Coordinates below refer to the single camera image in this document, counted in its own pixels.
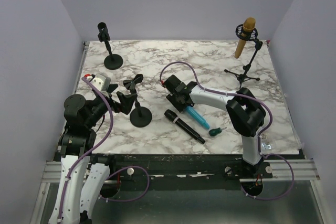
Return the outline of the blue microphone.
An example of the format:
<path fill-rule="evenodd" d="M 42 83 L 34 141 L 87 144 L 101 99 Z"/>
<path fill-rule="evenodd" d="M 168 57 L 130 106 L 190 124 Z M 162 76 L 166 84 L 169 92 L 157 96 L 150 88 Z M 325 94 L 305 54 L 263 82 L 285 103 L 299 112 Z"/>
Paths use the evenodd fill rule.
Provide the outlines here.
<path fill-rule="evenodd" d="M 191 106 L 187 106 L 185 108 L 185 111 L 189 116 L 191 116 L 201 127 L 203 127 L 206 130 L 210 129 L 210 125 L 207 123 L 207 121 Z"/>

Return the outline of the black microphone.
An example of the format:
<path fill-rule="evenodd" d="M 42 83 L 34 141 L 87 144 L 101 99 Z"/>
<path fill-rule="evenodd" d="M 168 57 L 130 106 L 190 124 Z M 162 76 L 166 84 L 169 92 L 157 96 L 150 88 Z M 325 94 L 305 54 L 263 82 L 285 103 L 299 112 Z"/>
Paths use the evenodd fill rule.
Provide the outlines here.
<path fill-rule="evenodd" d="M 164 112 L 165 117 L 176 124 L 180 129 L 182 129 L 185 133 L 191 136 L 193 139 L 199 141 L 201 144 L 205 143 L 205 140 L 201 137 L 199 133 L 197 133 L 193 128 L 191 128 L 187 123 L 185 123 L 179 116 L 173 112 L 172 110 L 167 109 Z"/>

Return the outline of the black round-base stand with clip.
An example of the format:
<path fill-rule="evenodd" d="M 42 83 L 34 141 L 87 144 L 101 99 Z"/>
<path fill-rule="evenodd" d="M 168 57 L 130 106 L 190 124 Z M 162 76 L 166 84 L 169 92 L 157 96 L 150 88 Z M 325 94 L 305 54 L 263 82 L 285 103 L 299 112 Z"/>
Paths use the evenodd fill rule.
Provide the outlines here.
<path fill-rule="evenodd" d="M 131 94 L 137 94 L 135 86 L 143 81 L 143 75 L 137 74 L 133 79 L 124 80 L 124 87 L 130 91 Z M 138 99 L 135 99 L 135 108 L 130 114 L 130 122 L 135 127 L 146 127 L 152 121 L 151 111 L 140 105 Z"/>

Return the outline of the black tripod mic stand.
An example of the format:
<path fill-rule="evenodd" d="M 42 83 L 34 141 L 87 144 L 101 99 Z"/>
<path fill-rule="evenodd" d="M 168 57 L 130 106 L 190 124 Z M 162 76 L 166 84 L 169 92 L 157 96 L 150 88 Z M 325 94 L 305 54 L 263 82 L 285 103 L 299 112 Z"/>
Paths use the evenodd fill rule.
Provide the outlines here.
<path fill-rule="evenodd" d="M 256 81 L 260 80 L 259 77 L 255 78 L 255 77 L 249 77 L 248 76 L 248 72 L 251 68 L 251 64 L 252 64 L 253 60 L 255 59 L 255 56 L 256 56 L 257 52 L 262 48 L 262 45 L 263 45 L 263 42 L 258 39 L 258 31 L 257 31 L 256 28 L 254 29 L 249 41 L 253 41 L 255 43 L 255 52 L 254 52 L 252 58 L 250 59 L 249 63 L 243 66 L 243 71 L 244 72 L 238 74 L 238 73 L 229 71 L 228 69 L 224 70 L 225 73 L 232 74 L 236 77 L 236 79 L 239 82 L 239 87 L 240 88 L 242 87 L 242 84 L 244 82 L 248 81 L 248 80 L 256 80 Z"/>

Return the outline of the gold microphone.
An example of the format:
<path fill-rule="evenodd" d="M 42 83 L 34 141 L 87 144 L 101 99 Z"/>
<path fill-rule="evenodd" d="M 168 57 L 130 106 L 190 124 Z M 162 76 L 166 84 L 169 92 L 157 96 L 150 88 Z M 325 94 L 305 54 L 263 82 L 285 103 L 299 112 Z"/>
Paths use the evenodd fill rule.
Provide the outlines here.
<path fill-rule="evenodd" d="M 238 59 L 243 52 L 244 46 L 249 41 L 256 25 L 256 19 L 248 17 L 243 24 L 236 27 L 236 35 L 239 38 L 234 57 Z"/>

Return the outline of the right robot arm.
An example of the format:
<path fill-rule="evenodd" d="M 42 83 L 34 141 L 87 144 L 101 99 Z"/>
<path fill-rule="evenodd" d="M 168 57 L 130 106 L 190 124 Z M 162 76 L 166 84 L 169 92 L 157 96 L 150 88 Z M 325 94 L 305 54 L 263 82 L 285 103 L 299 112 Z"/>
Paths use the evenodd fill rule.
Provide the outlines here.
<path fill-rule="evenodd" d="M 179 111 L 196 104 L 208 105 L 229 115 L 234 129 L 243 143 L 242 173 L 249 178 L 260 172 L 260 140 L 258 134 L 264 124 L 266 111 L 247 88 L 237 92 L 201 88 L 195 81 L 185 84 L 175 75 L 163 83 L 169 94 L 166 98 Z"/>

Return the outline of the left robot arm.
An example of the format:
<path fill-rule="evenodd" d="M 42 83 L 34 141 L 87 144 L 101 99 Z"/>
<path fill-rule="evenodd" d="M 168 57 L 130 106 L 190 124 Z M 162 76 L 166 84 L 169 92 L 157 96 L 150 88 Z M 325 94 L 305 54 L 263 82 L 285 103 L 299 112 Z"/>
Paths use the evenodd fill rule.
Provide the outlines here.
<path fill-rule="evenodd" d="M 60 138 L 61 175 L 54 209 L 49 223 L 91 223 L 91 215 L 106 179 L 116 175 L 115 164 L 95 162 L 91 175 L 85 178 L 95 144 L 93 127 L 105 116 L 114 112 L 129 114 L 137 94 L 117 93 L 115 102 L 111 92 L 116 84 L 90 82 L 95 94 L 94 100 L 86 100 L 80 94 L 69 96 L 64 102 L 65 130 Z"/>

